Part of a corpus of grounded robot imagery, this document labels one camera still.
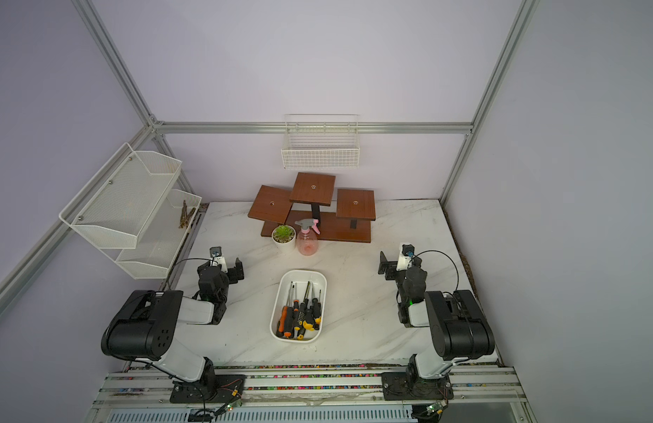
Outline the potted green succulent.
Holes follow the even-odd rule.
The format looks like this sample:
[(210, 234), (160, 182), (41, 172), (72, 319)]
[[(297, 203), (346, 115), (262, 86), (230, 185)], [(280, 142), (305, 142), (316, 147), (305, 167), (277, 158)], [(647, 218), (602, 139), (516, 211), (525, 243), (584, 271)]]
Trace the potted green succulent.
[(271, 238), (282, 253), (291, 252), (295, 248), (296, 229), (289, 225), (279, 225), (273, 230)]

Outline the stubby black yellow screwdriver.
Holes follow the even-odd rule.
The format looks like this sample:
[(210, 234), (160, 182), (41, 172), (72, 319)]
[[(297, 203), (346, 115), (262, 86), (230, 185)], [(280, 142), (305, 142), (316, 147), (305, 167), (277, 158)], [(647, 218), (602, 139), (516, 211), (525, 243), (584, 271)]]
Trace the stubby black yellow screwdriver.
[(312, 299), (312, 307), (310, 308), (310, 311), (312, 312), (312, 328), (314, 331), (317, 331), (320, 327), (321, 323), (321, 313), (322, 313), (322, 305), (320, 302), (320, 296), (322, 294), (322, 291), (319, 290), (318, 295)]

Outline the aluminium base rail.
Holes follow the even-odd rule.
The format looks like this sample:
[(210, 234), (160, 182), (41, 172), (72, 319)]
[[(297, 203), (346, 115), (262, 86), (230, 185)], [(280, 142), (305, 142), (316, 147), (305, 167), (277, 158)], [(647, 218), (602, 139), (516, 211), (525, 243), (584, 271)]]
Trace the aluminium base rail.
[(393, 364), (233, 366), (216, 371), (217, 398), (185, 393), (155, 370), (108, 375), (88, 422), (534, 422), (513, 368), (458, 365), (409, 382)]

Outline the white mesh shelf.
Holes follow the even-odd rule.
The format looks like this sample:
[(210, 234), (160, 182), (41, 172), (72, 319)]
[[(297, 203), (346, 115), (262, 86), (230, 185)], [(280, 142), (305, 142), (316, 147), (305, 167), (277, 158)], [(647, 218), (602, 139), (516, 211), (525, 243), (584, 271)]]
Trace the white mesh shelf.
[(148, 225), (138, 246), (135, 249), (120, 250), (113, 262), (135, 280), (166, 278), (195, 215), (194, 213), (187, 228), (179, 227), (184, 200), (198, 211), (202, 198), (182, 190), (171, 190), (157, 209), (155, 218)]
[(58, 217), (99, 250), (134, 250), (181, 167), (181, 160), (124, 144)]

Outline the white mesh lower shelf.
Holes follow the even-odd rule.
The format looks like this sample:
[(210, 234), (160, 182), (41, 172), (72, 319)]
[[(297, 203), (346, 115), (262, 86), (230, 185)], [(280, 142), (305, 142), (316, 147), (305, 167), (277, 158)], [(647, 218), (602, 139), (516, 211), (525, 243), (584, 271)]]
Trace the white mesh lower shelf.
[(113, 262), (135, 280), (166, 278), (195, 215), (194, 213), (187, 228), (179, 227), (184, 200), (198, 211), (202, 198), (182, 190), (171, 190), (157, 209), (155, 218), (148, 225), (138, 246), (135, 249), (120, 250)]

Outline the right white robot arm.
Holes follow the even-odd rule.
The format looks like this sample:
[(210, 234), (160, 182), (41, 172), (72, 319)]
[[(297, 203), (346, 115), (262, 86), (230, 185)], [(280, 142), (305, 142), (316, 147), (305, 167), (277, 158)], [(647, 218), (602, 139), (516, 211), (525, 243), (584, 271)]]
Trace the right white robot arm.
[(454, 398), (450, 372), (458, 364), (495, 352), (495, 337), (481, 306), (469, 290), (430, 291), (428, 273), (414, 246), (404, 244), (396, 260), (380, 254), (378, 273), (397, 287), (400, 323), (430, 330), (432, 347), (412, 354), (402, 372), (384, 372), (386, 401)]

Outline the aluminium frame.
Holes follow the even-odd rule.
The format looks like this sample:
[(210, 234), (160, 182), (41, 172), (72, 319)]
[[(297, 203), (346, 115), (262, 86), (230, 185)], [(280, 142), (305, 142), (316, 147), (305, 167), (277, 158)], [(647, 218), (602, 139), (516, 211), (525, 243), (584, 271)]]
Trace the aluminium frame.
[[(74, 8), (79, 13), (82, 22), (99, 47), (113, 75), (124, 90), (129, 102), (137, 112), (142, 128), (132, 138), (129, 146), (139, 148), (148, 141), (155, 141), (158, 150), (171, 156), (173, 151), (164, 140), (166, 134), (289, 134), (313, 136), (319, 132), (333, 135), (338, 132), (352, 130), (357, 135), (363, 134), (463, 134), (465, 141), (458, 152), (456, 162), (448, 177), (446, 188), (440, 197), (441, 204), (446, 204), (456, 185), (460, 173), (467, 162), (467, 157), (474, 147), (478, 134), (485, 123), (497, 92), (516, 53), (532, 16), (538, 6), (536, 1), (524, 1), (518, 7), (504, 47), (497, 59), (497, 64), (489, 78), (484, 95), (469, 123), (367, 123), (346, 124), (344, 122), (326, 123), (233, 123), (233, 122), (161, 122), (154, 117), (140, 94), (131, 73), (118, 53), (117, 47), (104, 26), (97, 9), (90, 1), (76, 1)], [(14, 307), (16, 302), (30, 288), (42, 269), (55, 254), (66, 237), (70, 228), (65, 220), (57, 221), (45, 235), (36, 243), (21, 262), (0, 284), (0, 320)]]

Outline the white plastic storage box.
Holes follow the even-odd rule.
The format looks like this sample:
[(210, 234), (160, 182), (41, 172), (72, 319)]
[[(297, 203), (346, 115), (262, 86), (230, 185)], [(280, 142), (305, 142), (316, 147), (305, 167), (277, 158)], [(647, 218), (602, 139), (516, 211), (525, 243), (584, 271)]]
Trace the white plastic storage box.
[[(291, 284), (294, 283), (296, 285), (295, 302), (296, 302), (296, 306), (298, 307), (298, 311), (296, 313), (296, 329), (297, 329), (299, 308), (303, 301), (305, 288), (309, 281), (312, 282), (312, 290), (310, 291), (309, 294), (309, 308), (304, 322), (305, 334), (303, 340), (298, 340), (296, 338), (297, 330), (295, 331), (294, 338), (278, 338), (275, 335), (277, 330), (277, 324), (280, 319), (280, 315), (282, 313), (282, 308), (286, 304), (287, 294), (289, 288), (291, 287)], [(325, 313), (325, 306), (326, 306), (327, 288), (328, 288), (328, 283), (327, 283), (326, 276), (321, 272), (307, 271), (307, 270), (292, 270), (286, 272), (280, 280), (280, 285), (275, 299), (275, 306), (273, 306), (273, 315), (270, 319), (270, 326), (269, 326), (271, 335), (275, 339), (280, 340), (280, 342), (285, 342), (285, 343), (312, 343), (316, 341), (320, 336), (320, 330), (326, 327), (326, 324), (324, 323), (324, 313)], [(312, 307), (312, 299), (318, 295), (319, 290), (322, 291), (322, 294), (320, 296), (320, 302), (322, 305), (321, 323), (319, 329), (317, 331), (314, 331), (314, 329), (312, 328), (312, 312), (310, 311), (310, 308)]]

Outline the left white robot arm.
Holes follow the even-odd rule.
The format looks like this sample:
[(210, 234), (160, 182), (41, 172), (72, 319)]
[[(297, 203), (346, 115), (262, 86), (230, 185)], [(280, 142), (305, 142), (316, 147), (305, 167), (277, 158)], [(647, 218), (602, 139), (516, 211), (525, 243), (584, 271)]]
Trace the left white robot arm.
[(217, 376), (215, 365), (176, 339), (176, 328), (212, 326), (222, 322), (229, 286), (245, 278), (240, 259), (227, 268), (211, 259), (197, 269), (199, 289), (192, 297), (180, 290), (135, 290), (106, 328), (104, 355), (145, 363), (173, 382), (170, 402), (227, 407), (240, 400), (243, 375)]

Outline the pink spray bottle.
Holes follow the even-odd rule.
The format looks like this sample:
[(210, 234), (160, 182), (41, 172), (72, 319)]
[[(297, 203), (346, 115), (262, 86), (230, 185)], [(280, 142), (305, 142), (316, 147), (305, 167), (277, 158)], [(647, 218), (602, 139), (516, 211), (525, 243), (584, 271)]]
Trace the pink spray bottle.
[(309, 218), (298, 220), (295, 224), (300, 227), (300, 231), (296, 235), (296, 246), (299, 253), (307, 257), (314, 255), (319, 249), (319, 220)]

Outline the white mesh upper shelf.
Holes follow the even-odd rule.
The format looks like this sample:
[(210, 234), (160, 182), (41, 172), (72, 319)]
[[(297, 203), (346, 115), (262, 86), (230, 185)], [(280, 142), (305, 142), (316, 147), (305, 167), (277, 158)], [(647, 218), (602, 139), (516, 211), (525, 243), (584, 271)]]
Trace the white mesh upper shelf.
[(58, 217), (99, 250), (134, 250), (181, 167), (181, 160), (124, 144)]

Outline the brown wooden tiered stand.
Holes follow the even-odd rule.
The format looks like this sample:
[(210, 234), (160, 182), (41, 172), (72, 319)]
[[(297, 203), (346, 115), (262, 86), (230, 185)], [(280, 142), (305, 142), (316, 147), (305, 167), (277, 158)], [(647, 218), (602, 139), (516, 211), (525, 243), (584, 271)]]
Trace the brown wooden tiered stand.
[(248, 217), (264, 223), (263, 237), (281, 225), (298, 228), (297, 220), (319, 221), (321, 241), (370, 243), (371, 224), (377, 218), (372, 190), (337, 189), (336, 177), (300, 172), (290, 190), (260, 187)]

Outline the brown twigs in shelf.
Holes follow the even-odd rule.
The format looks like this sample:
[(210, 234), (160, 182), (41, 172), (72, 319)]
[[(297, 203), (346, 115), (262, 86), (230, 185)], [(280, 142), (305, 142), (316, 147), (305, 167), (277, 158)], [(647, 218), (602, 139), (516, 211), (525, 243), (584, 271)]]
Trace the brown twigs in shelf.
[(180, 220), (179, 220), (179, 227), (180, 228), (187, 228), (189, 226), (189, 223), (194, 215), (196, 213), (197, 208), (196, 207), (190, 207), (187, 202), (184, 200), (181, 208), (181, 215), (180, 215)]

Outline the black orange hex-collar screwdriver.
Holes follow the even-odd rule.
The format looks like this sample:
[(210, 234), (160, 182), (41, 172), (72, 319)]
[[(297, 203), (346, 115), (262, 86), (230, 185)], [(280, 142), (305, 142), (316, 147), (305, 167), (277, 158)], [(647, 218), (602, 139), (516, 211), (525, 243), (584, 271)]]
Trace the black orange hex-collar screwdriver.
[(296, 331), (296, 313), (298, 307), (295, 302), (296, 296), (296, 285), (291, 284), (291, 287), (288, 292), (287, 306), (283, 312), (282, 317), (282, 336), (284, 338), (294, 338)]

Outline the long yellow-dotted flathead screwdriver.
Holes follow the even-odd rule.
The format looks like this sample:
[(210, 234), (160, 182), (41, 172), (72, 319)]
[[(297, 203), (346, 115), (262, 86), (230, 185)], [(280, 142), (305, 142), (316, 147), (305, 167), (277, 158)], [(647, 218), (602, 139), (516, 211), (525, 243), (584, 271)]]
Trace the long yellow-dotted flathead screwdriver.
[(297, 320), (297, 333), (296, 338), (303, 340), (305, 334), (304, 322), (309, 308), (309, 294), (312, 290), (312, 282), (308, 282), (305, 288), (304, 298), (299, 308), (299, 316)]

